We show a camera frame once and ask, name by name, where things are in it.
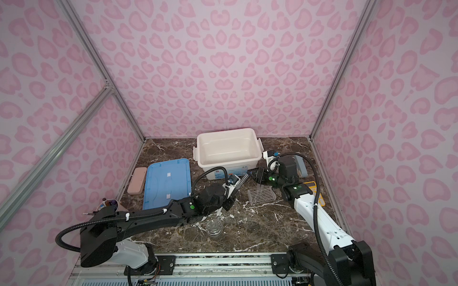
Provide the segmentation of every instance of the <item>pink leopard print wall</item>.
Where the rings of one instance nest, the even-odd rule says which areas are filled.
[[[146,136],[309,135],[365,1],[72,1]]]
[[[317,148],[383,285],[458,284],[458,2],[384,0]]]
[[[53,0],[0,3],[0,204],[101,90]]]
[[[63,229],[87,221],[103,197],[114,198],[140,141],[109,98],[27,203],[0,233],[0,284],[65,285],[79,253],[57,246]],[[64,241],[79,245],[79,232]]]

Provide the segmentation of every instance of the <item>storage box label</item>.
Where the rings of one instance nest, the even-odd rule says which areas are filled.
[[[226,171],[228,172],[228,176],[231,174],[237,175],[237,176],[243,176],[246,174],[246,171],[248,171],[248,165],[245,166],[237,166],[233,168],[226,168]],[[215,171],[215,178],[216,179],[223,179],[224,178],[224,172],[222,170],[216,170]]]

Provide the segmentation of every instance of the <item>wire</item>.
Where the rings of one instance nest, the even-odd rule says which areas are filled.
[[[315,276],[315,273],[313,273],[313,271],[310,273],[310,279],[309,279],[309,284],[311,286],[315,286],[315,281],[313,280],[313,276]]]
[[[169,210],[169,208],[172,206],[172,203],[174,201],[175,200],[170,200],[169,204],[165,208],[163,208],[163,209],[161,209],[159,211],[156,211],[156,212],[150,213],[150,214],[133,215],[133,216],[129,217],[129,220],[133,221],[133,220],[139,220],[139,219],[143,219],[143,218],[147,218],[147,217],[159,216],[159,215],[164,213],[164,209]],[[99,220],[78,223],[78,224],[76,224],[74,226],[68,227],[68,228],[64,229],[63,231],[59,232],[56,235],[56,238],[55,238],[56,244],[59,245],[60,247],[62,247],[63,249],[67,249],[67,250],[75,251],[75,252],[81,252],[81,248],[65,243],[62,240],[63,236],[66,235],[69,232],[72,232],[74,230],[77,230],[77,229],[80,229],[80,228],[83,228],[83,227],[88,227],[88,226],[91,226],[91,225],[102,224],[102,223],[103,224],[108,224],[108,223],[116,222],[116,221],[125,221],[125,215],[106,217],[106,218],[102,218],[102,219],[99,219]]]
[[[285,276],[280,276],[280,275],[277,274],[277,268],[280,267],[280,266],[282,266],[282,265],[287,266]],[[288,269],[289,269],[289,265],[288,265],[287,263],[278,264],[278,265],[275,267],[275,275],[276,275],[278,278],[280,278],[280,279],[285,279],[286,277],[288,277]]]
[[[226,168],[224,167],[214,167],[214,168],[211,168],[210,170],[207,170],[205,171],[202,175],[200,175],[195,181],[194,183],[192,183],[192,187],[191,187],[191,197],[195,196],[194,194],[194,189],[196,188],[196,184],[197,182],[199,182],[203,177],[207,176],[209,173],[211,172],[214,172],[216,170],[222,170],[224,172],[224,179],[226,180],[226,186],[229,186],[229,180],[228,180],[228,172],[226,171]],[[227,197],[227,192],[229,191],[229,188],[226,188],[226,192],[224,193],[225,197]]]
[[[315,194],[315,200],[313,202],[313,230],[315,232],[316,242],[318,243],[318,248],[320,249],[321,255],[323,256],[324,261],[326,262],[326,265],[328,266],[329,270],[333,274],[337,285],[344,286],[336,270],[334,269],[333,265],[329,261],[329,258],[326,254],[326,250],[324,249],[324,246],[323,246],[323,242],[321,241],[320,229],[318,228],[318,200],[320,198],[320,182],[319,182],[318,173],[316,172],[315,166],[312,164],[309,158],[305,157],[302,154],[292,152],[292,153],[284,153],[274,158],[272,161],[269,162],[267,169],[268,170],[270,169],[270,165],[272,165],[273,162],[277,161],[280,157],[283,157],[286,155],[297,155],[299,157],[302,157],[304,160],[307,161],[307,163],[309,163],[310,167],[312,168],[313,176],[315,177],[315,180],[316,180],[316,194]]]
[[[131,280],[131,267],[128,265],[127,266],[127,283],[129,283],[129,286],[133,286],[132,285],[132,280]]]
[[[153,277],[154,281],[156,281],[156,276],[161,271],[161,264],[160,263],[158,263],[158,266],[156,267],[156,269],[157,269],[157,271],[156,271],[156,273],[154,274],[154,277]]]

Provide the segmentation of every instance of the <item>marble table surface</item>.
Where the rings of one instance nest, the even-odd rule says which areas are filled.
[[[261,138],[265,150],[276,150],[282,153],[299,152],[309,157],[315,163],[315,159],[306,138]],[[143,148],[136,167],[148,167],[149,165],[172,159],[187,158],[190,161],[191,181],[193,182],[202,169],[192,159],[192,147],[196,146],[196,139],[149,139]],[[258,162],[258,166],[264,166],[264,160]],[[301,181],[315,180],[312,169],[307,166],[309,176]],[[327,190],[319,179],[322,196],[326,202],[325,210],[335,219],[334,211],[329,201]],[[224,180],[206,180],[198,183],[199,188]],[[158,230],[144,232],[132,236],[133,241],[148,242],[154,246],[156,253],[197,253],[197,252],[274,252],[286,251],[288,246],[299,242],[307,242],[318,249],[315,234],[308,223],[287,203],[281,199],[278,189],[274,189],[277,198],[274,201],[251,205],[249,203],[249,189],[255,189],[253,180],[248,180],[240,189],[237,201],[229,212],[223,210],[222,217],[223,233],[216,238],[210,238],[205,231],[208,221],[182,227],[166,227]],[[121,204],[130,211],[141,210],[143,205],[143,193],[129,195],[124,192]]]

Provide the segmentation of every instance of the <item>blue plastic lid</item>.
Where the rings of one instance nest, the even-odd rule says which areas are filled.
[[[146,172],[143,209],[165,206],[171,199],[180,200],[191,192],[191,172],[188,159],[151,164]]]

